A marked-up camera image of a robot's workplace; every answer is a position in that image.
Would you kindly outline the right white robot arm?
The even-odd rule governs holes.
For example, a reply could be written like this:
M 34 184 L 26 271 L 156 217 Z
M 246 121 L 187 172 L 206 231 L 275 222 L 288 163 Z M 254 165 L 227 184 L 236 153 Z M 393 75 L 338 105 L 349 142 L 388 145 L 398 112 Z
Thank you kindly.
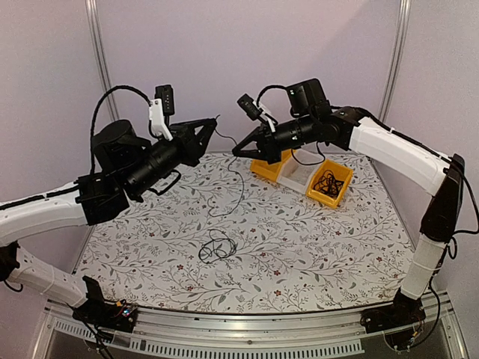
M 320 142 L 352 150 L 377 160 L 415 182 L 432 199 L 421 220 L 420 236 L 409 271 L 399 292 L 403 298 L 387 310 L 387 320 L 402 326 L 416 312 L 415 302 L 440 269 L 446 247 L 455 235 L 463 202 L 470 189 L 465 162 L 457 154 L 446 156 L 388 128 L 363 108 L 343 107 L 336 111 L 303 111 L 286 123 L 272 127 L 263 121 L 232 153 L 236 157 L 275 164 L 285 150 Z

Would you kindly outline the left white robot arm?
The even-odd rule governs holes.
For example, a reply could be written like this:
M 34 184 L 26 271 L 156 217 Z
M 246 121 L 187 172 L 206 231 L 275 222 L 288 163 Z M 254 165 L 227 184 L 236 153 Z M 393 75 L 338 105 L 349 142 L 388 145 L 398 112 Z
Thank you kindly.
M 95 280 L 79 279 L 39 260 L 18 241 L 50 230 L 115 219 L 130 202 L 142 202 L 143 193 L 175 172 L 178 165 L 198 165 L 216 126 L 214 118 L 175 123 L 172 138 L 156 143 L 137 136 L 128 120 L 104 127 L 91 139 L 100 171 L 53 191 L 1 205 L 1 280 L 81 307 L 96 325 L 107 323 L 111 308 L 104 303 Z

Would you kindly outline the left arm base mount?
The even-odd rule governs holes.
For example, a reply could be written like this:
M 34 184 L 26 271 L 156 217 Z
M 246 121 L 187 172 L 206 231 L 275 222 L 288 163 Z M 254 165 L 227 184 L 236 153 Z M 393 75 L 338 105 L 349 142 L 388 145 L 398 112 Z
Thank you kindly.
M 132 333 L 138 318 L 138 305 L 125 300 L 116 303 L 88 299 L 73 308 L 73 318 L 100 328 Z

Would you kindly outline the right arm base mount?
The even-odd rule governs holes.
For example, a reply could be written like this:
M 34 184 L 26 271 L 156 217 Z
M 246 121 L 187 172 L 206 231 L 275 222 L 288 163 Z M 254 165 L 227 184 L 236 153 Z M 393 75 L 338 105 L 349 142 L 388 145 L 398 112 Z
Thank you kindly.
M 361 312 L 360 324 L 368 334 L 392 330 L 386 344 L 395 351 L 410 349 L 424 330 L 426 314 L 421 299 L 397 291 L 391 304 Z

